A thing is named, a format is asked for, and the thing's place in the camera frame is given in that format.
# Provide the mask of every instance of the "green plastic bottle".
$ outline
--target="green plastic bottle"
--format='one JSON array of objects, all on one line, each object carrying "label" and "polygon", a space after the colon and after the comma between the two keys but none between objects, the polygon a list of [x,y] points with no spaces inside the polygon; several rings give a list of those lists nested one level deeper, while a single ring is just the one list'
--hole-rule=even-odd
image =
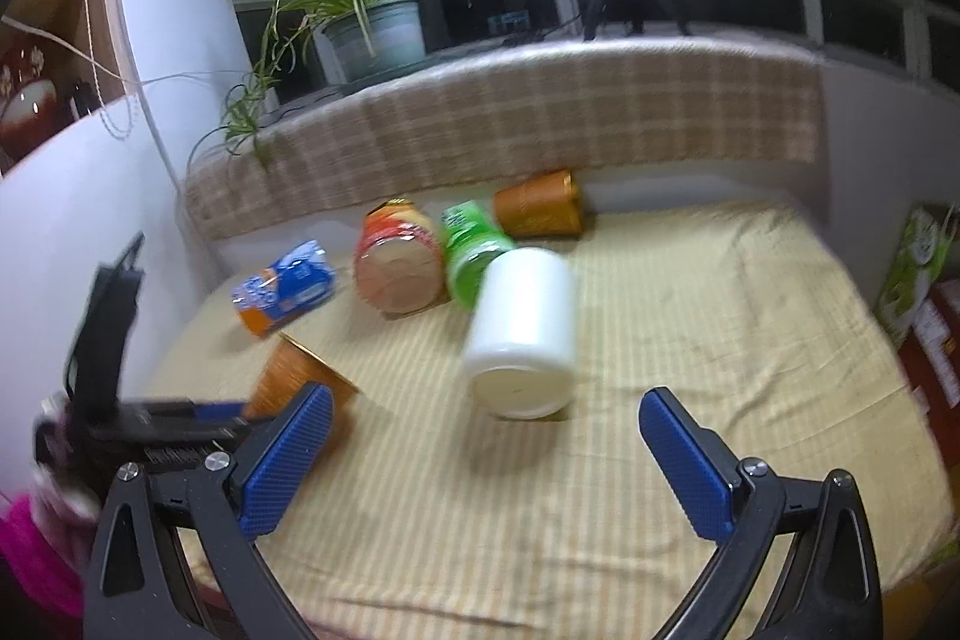
[{"label": "green plastic bottle", "polygon": [[517,246],[475,201],[444,210],[443,232],[446,287],[458,304],[472,310],[488,264]]}]

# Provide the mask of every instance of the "yellow tablecloth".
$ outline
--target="yellow tablecloth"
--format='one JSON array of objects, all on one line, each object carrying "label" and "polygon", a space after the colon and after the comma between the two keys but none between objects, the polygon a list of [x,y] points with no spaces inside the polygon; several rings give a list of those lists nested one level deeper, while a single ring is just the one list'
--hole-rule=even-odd
[{"label": "yellow tablecloth", "polygon": [[[579,384],[564,420],[507,422],[458,378],[469,318],[448,303],[388,320],[344,269],[291,335],[360,386],[356,428],[258,541],[318,632],[353,637],[651,637],[712,545],[637,434],[665,384],[739,456],[781,475],[856,476],[890,588],[944,541],[952,503],[896,358],[847,273],[800,218],[766,205],[601,215],[549,242],[579,281]],[[214,293],[152,382],[247,395],[275,344]],[[749,634],[781,539],[731,637]],[[199,547],[187,543],[200,579]]]}]

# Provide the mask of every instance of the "white cylindrical container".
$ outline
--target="white cylindrical container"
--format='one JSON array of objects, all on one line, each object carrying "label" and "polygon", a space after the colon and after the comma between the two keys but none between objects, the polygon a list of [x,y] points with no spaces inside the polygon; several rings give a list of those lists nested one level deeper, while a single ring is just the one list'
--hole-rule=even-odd
[{"label": "white cylindrical container", "polygon": [[573,272],[556,253],[521,247],[494,259],[464,348],[464,376],[480,407],[505,418],[551,415],[573,399]]}]

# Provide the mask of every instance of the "green container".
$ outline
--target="green container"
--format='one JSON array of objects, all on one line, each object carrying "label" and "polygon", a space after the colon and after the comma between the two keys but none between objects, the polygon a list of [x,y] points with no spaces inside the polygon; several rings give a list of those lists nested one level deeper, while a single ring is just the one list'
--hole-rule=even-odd
[{"label": "green container", "polygon": [[517,246],[475,201],[464,201],[445,210],[443,231],[446,287],[458,304],[472,310],[487,266]]},{"label": "green container", "polygon": [[330,39],[347,81],[369,77],[390,68],[418,63],[426,57],[424,30],[419,21],[419,0],[385,0],[367,6],[371,57],[357,15],[330,20],[323,33]]}]

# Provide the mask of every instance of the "plaid cloth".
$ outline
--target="plaid cloth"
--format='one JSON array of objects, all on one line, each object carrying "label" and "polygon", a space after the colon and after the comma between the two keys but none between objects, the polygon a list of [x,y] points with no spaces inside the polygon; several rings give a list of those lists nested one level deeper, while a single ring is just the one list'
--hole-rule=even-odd
[{"label": "plaid cloth", "polygon": [[683,159],[812,162],[820,74],[793,47],[627,39],[501,50],[358,92],[214,150],[186,204],[227,239],[438,186]]},{"label": "plaid cloth", "polygon": [[[549,247],[578,281],[578,386],[554,419],[477,410],[459,376],[469,314],[453,303],[384,319],[344,273],[289,327],[363,391],[352,433],[257,543],[321,637],[652,637],[714,550],[637,434],[653,386],[781,475],[851,470],[884,588],[946,541],[947,476],[893,350],[797,215],[599,215],[579,242]],[[151,391],[245,397],[276,342],[246,335],[224,286]],[[779,538],[731,640],[752,631],[788,546]],[[210,582],[195,539],[187,555]]]}]

